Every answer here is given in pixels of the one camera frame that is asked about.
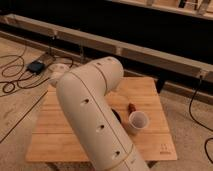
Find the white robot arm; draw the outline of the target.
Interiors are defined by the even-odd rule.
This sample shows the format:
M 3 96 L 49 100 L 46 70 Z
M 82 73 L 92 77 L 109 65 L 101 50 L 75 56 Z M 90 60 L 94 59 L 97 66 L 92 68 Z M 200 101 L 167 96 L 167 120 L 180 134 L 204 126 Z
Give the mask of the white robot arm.
M 114 57 L 70 68 L 51 67 L 50 84 L 60 107 L 96 171 L 149 171 L 105 95 L 116 89 L 124 69 Z

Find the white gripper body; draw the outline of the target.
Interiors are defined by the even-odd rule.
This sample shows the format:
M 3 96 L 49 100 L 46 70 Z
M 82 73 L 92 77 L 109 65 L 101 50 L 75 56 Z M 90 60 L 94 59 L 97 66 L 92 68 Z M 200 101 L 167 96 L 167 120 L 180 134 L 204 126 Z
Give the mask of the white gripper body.
M 52 74 L 50 75 L 49 83 L 55 87 L 59 79 L 69 70 L 69 67 L 66 64 L 57 63 L 51 66 Z

